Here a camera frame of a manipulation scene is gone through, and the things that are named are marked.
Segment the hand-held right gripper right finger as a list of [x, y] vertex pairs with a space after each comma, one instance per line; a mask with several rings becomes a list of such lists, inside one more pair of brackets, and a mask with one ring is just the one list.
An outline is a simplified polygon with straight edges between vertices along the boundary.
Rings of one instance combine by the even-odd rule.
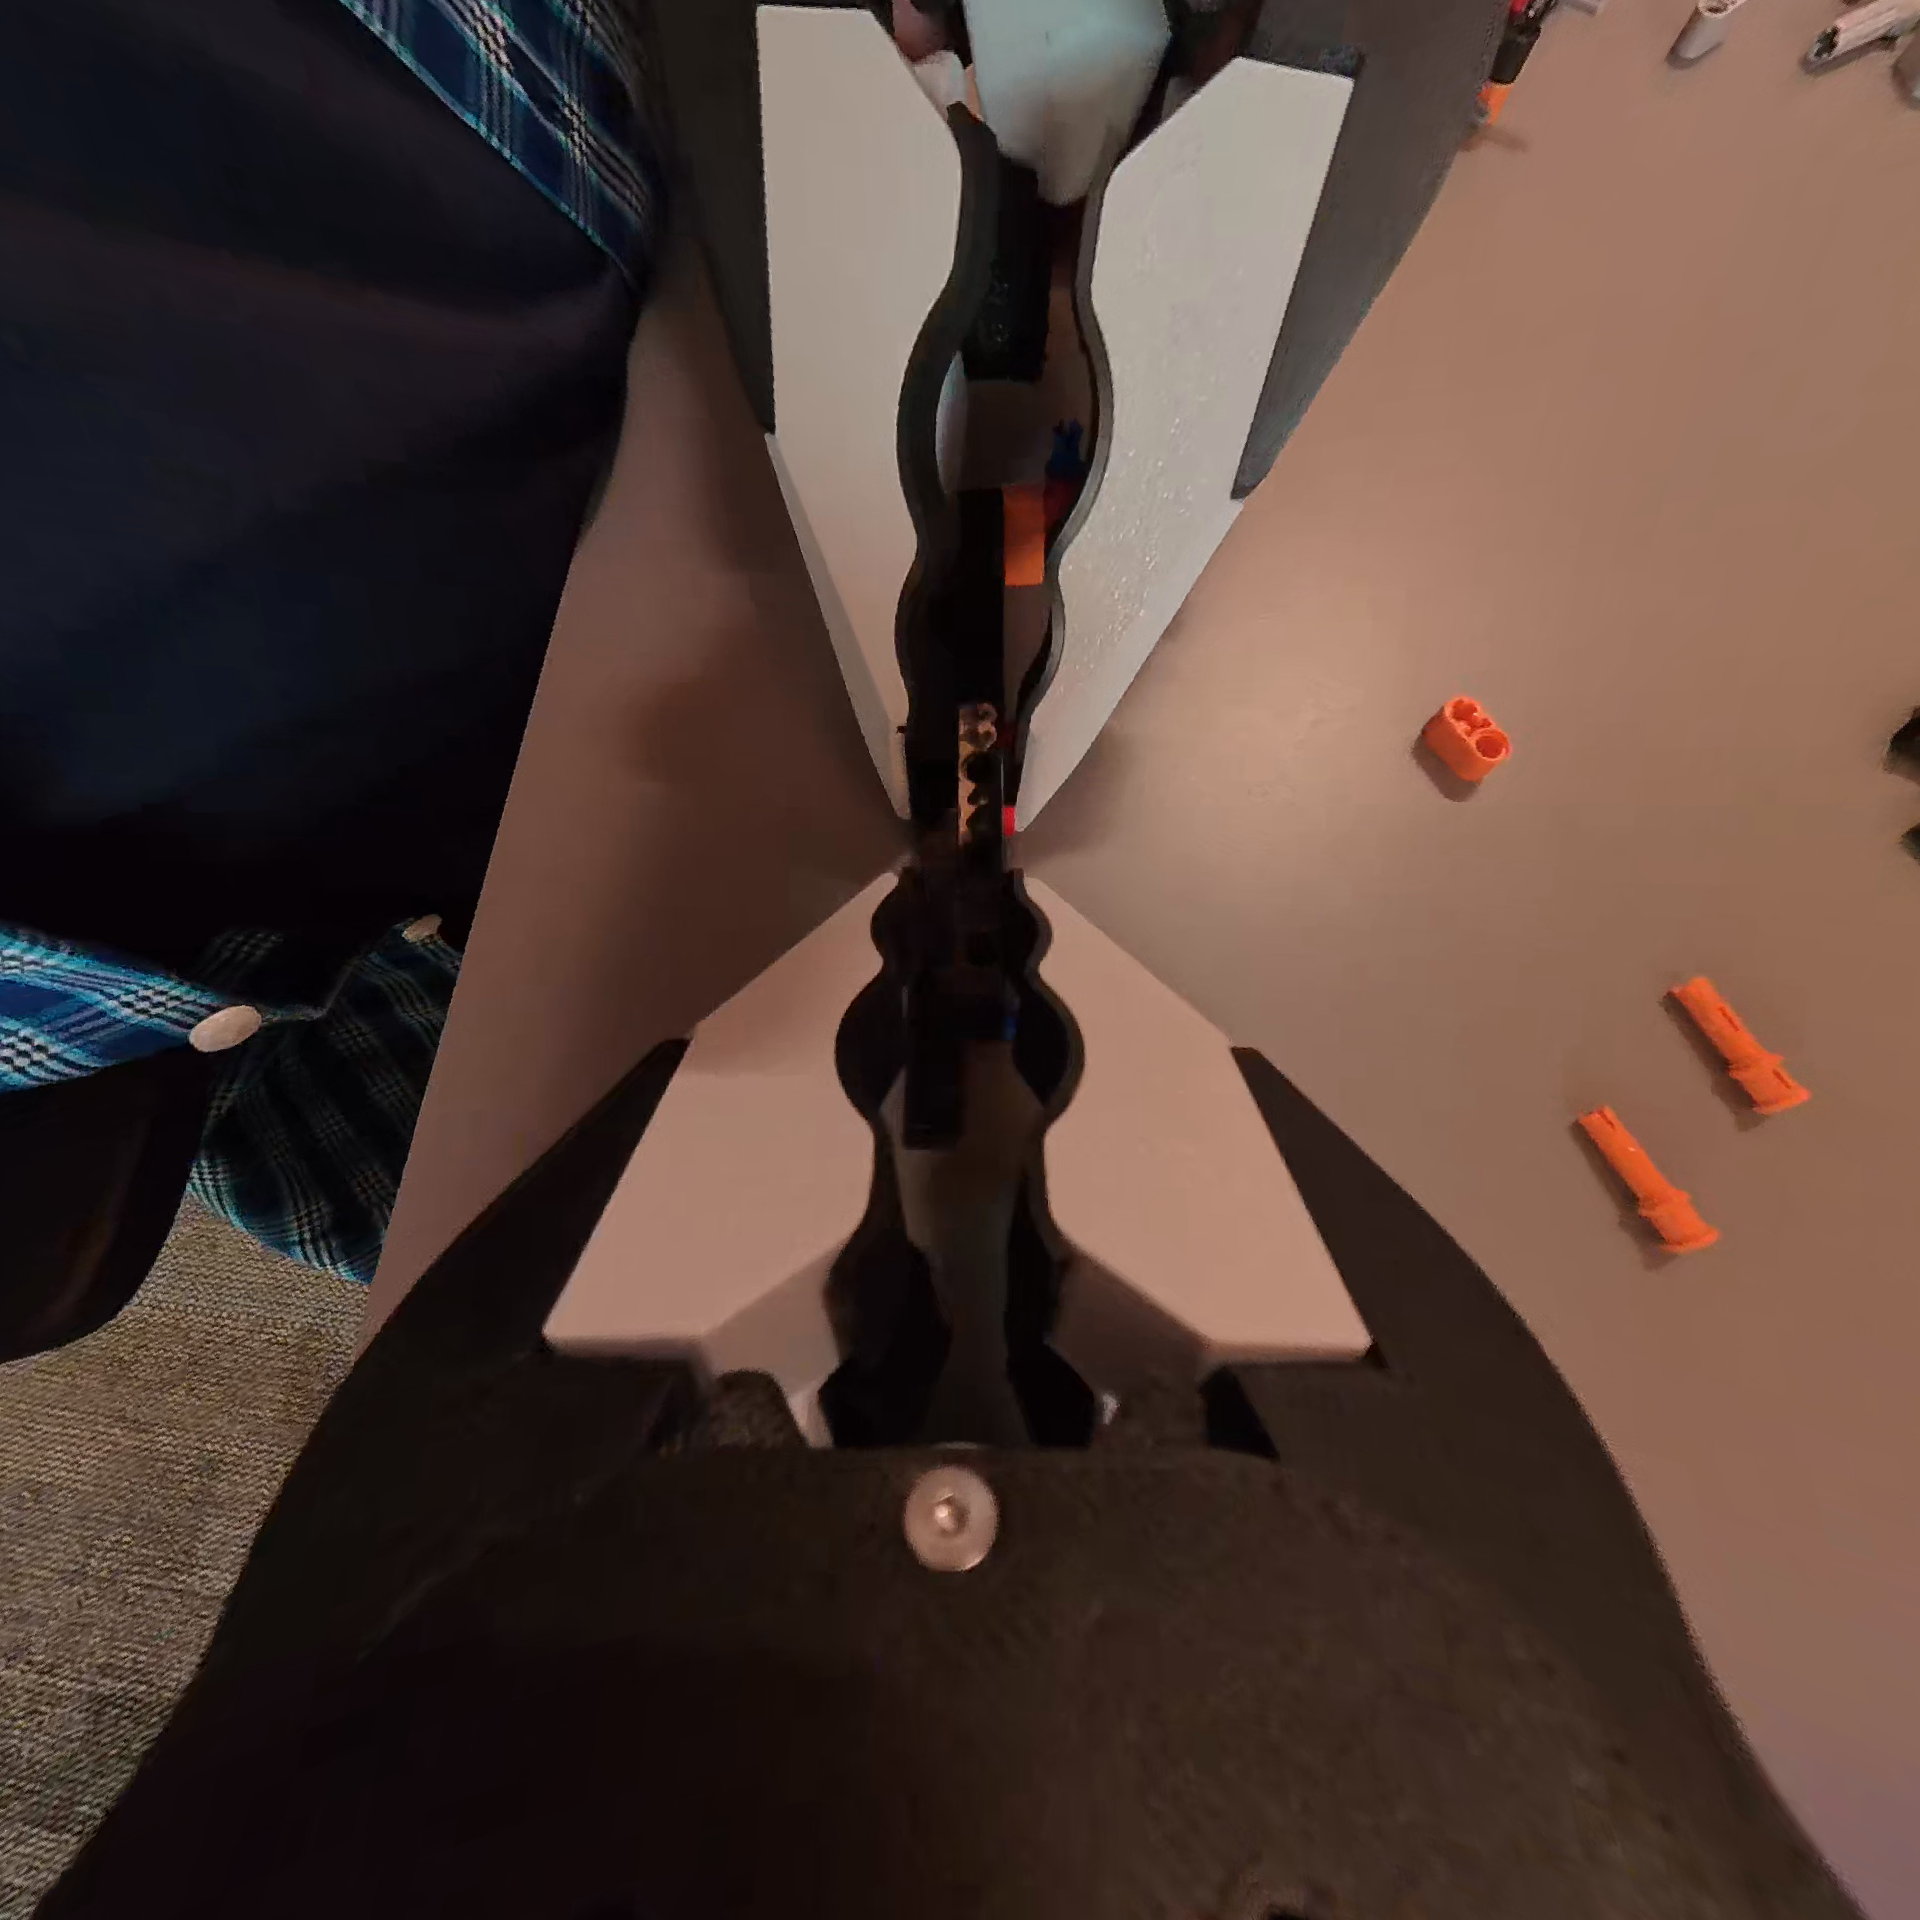
[[1065, 1254], [1050, 1346], [1100, 1397], [1372, 1348], [1228, 1036], [1052, 886], [1036, 978], [1070, 1019], [1040, 1137]]

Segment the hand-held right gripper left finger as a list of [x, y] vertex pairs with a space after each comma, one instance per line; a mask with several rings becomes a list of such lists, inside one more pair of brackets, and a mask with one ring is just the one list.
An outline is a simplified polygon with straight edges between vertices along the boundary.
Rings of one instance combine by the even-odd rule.
[[877, 1163], [837, 1038], [883, 972], [872, 922], [896, 881], [871, 879], [694, 1026], [547, 1315], [553, 1350], [763, 1374], [821, 1418], [843, 1358], [828, 1279]]

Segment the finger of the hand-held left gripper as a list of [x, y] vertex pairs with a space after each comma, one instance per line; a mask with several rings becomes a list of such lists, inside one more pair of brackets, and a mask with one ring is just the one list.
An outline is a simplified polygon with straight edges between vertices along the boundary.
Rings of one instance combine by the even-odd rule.
[[1116, 159], [1075, 282], [1096, 402], [1047, 564], [1019, 822], [1090, 754], [1240, 514], [1250, 438], [1357, 78], [1233, 58]]
[[908, 815], [898, 660], [916, 531], [901, 479], [908, 357], [962, 209], [952, 108], [972, 65], [908, 59], [862, 8], [756, 10], [774, 428], [766, 447], [877, 776]]

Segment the short black lego beam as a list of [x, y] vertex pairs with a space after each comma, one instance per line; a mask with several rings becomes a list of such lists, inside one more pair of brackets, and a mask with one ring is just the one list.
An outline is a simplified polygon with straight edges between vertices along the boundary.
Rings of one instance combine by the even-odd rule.
[[970, 708], [947, 716], [939, 752], [918, 755], [916, 793], [931, 802], [918, 815], [914, 860], [902, 875], [905, 931], [905, 1106], [907, 1147], [952, 1147], [964, 1126], [962, 878], [970, 837]]

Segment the long black lego beam assembly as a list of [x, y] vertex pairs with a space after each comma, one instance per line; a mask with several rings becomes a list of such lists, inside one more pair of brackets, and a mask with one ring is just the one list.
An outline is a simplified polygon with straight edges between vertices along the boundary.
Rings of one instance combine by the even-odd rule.
[[939, 1040], [1003, 1040], [1015, 1018], [1003, 933], [1006, 773], [1027, 685], [1006, 687], [1004, 593], [1044, 586], [1087, 477], [1084, 425], [1072, 417], [1056, 421], [1036, 477], [951, 489], [929, 444], [907, 463], [916, 555], [896, 653], [925, 897], [916, 989]]

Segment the orange lego pin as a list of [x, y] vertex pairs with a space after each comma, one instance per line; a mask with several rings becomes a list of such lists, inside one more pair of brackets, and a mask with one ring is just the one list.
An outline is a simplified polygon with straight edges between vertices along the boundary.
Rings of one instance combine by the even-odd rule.
[[1579, 1113], [1574, 1123], [1630, 1195], [1644, 1230], [1664, 1252], [1687, 1255], [1717, 1245], [1719, 1227], [1700, 1213], [1693, 1194], [1660, 1169], [1614, 1108], [1597, 1106]]
[[1667, 997], [1719, 1056], [1752, 1113], [1779, 1118], [1813, 1099], [1813, 1091], [1794, 1078], [1785, 1058], [1755, 1034], [1709, 975], [1695, 973], [1674, 982]]

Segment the orange two-hole lego connector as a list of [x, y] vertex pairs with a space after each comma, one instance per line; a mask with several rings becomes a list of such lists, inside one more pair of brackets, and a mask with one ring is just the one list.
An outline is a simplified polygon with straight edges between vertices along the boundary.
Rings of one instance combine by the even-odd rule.
[[1470, 694], [1444, 700], [1420, 727], [1419, 739], [1453, 779], [1467, 785], [1483, 784], [1515, 752], [1504, 727]]

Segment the pile of grey lego pieces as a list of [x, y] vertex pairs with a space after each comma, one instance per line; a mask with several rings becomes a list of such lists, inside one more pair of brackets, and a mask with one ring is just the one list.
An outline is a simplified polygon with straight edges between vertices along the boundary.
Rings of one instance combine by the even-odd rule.
[[[1695, 2], [1664, 61], [1671, 70], [1683, 72], [1714, 58], [1733, 36], [1734, 21], [1752, 8], [1750, 2]], [[1822, 3], [1818, 32], [1801, 51], [1797, 68], [1813, 79], [1881, 58], [1886, 61], [1886, 81], [1894, 95], [1904, 108], [1916, 111], [1916, 2]]]

